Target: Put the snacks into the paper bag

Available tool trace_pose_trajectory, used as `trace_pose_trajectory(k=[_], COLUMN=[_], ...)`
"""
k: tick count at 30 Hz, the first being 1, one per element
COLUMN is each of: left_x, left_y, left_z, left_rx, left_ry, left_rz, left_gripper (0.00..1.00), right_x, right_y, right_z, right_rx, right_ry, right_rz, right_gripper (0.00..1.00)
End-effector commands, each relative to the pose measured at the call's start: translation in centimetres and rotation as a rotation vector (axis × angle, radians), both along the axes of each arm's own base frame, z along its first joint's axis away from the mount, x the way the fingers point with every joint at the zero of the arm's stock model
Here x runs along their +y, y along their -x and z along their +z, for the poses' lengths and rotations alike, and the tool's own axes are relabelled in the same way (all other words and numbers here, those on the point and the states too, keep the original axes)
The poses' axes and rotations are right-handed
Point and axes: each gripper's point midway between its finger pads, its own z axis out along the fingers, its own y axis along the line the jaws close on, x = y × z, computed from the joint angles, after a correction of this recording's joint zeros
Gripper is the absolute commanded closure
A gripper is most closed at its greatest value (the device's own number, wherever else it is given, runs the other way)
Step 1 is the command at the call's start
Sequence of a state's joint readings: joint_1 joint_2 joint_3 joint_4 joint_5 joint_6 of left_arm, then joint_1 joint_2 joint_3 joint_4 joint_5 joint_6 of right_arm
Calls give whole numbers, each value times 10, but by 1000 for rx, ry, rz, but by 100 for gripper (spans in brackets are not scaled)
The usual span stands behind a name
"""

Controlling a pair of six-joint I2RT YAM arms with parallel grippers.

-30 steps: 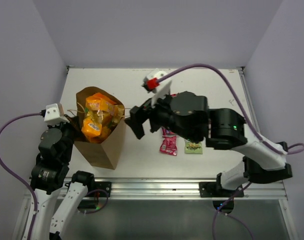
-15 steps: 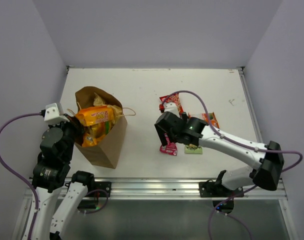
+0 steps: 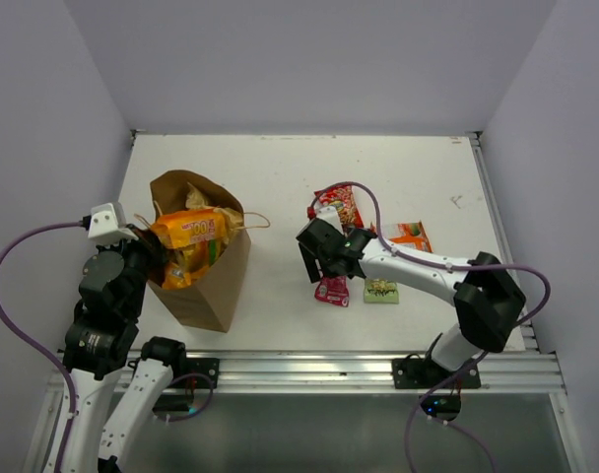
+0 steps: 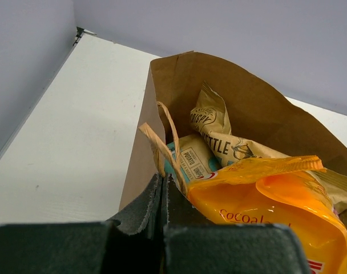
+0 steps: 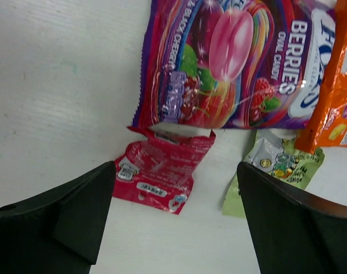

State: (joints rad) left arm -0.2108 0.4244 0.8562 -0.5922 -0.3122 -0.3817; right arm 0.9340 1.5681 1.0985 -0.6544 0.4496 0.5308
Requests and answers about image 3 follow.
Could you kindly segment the orange white snack packet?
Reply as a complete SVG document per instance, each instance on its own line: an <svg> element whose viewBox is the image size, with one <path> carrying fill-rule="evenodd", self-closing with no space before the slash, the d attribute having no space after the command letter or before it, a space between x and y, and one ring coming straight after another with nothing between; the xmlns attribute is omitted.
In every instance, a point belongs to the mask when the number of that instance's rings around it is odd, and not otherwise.
<svg viewBox="0 0 599 473"><path fill-rule="evenodd" d="M424 252L433 251L422 221L383 225L380 230L384 239L395 244Z"/></svg>

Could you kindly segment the orange yellow snack bag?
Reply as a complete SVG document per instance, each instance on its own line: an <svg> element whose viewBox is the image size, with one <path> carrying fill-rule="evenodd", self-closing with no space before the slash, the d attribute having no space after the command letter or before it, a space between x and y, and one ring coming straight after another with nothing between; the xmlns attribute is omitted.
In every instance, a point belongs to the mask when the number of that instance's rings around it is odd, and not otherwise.
<svg viewBox="0 0 599 473"><path fill-rule="evenodd" d="M158 217L150 230L167 252L162 288L185 289L200 280L243 223L241 213L223 207L187 209Z"/></svg>

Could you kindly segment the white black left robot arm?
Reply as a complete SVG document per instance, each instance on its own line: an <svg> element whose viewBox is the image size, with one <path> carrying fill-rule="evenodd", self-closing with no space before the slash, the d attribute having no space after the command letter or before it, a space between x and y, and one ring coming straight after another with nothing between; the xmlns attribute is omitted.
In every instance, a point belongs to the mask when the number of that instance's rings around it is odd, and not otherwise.
<svg viewBox="0 0 599 473"><path fill-rule="evenodd" d="M168 387L194 383L213 391L204 371L191 371L183 343L155 336L145 343L130 384L111 403L138 334L149 277L166 254L148 231L101 244L84 265L80 300L65 335L63 389L46 472L121 472L132 445Z"/></svg>

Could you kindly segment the brown potato chips bag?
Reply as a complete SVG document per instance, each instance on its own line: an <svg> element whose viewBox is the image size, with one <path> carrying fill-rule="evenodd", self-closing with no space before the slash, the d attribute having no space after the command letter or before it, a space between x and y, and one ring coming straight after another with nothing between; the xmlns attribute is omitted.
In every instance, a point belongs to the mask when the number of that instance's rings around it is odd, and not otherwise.
<svg viewBox="0 0 599 473"><path fill-rule="evenodd" d="M215 207L214 202L207 194L190 182L187 183L187 186L188 192L185 200L185 208L187 210L199 211Z"/></svg>

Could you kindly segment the red snack packet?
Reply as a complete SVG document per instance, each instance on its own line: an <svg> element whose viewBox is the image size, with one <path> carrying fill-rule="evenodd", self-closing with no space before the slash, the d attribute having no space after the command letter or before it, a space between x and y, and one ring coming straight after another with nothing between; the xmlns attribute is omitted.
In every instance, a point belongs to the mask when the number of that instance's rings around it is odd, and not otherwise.
<svg viewBox="0 0 599 473"><path fill-rule="evenodd" d="M364 226L351 185L337 185L328 190L315 191L314 196L322 206L333 206L336 209L344 231Z"/></svg>

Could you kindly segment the brown paper bag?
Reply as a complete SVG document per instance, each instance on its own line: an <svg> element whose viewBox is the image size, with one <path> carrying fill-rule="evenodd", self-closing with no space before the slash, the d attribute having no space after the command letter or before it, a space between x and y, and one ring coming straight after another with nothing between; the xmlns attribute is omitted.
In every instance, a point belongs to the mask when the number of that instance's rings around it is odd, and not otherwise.
<svg viewBox="0 0 599 473"><path fill-rule="evenodd" d="M189 170L170 170L150 183L156 219L185 208L190 182L207 194L215 207L231 208L242 214L244 223L227 249L211 269L185 289L164 290L162 281L149 280L150 289L182 325L205 330L230 330L238 297L246 274L251 240L248 215L239 201L221 185Z"/></svg>

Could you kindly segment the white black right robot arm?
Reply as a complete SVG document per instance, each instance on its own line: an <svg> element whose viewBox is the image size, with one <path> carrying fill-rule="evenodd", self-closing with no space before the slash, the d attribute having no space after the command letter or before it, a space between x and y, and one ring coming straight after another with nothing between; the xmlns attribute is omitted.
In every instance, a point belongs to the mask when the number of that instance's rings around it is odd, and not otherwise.
<svg viewBox="0 0 599 473"><path fill-rule="evenodd" d="M451 258L384 240L366 229L343 234L314 218L297 235L308 277L382 279L434 296L456 312L455 324L428 350L423 374L442 387L475 355L501 353L526 298L507 269L491 254Z"/></svg>

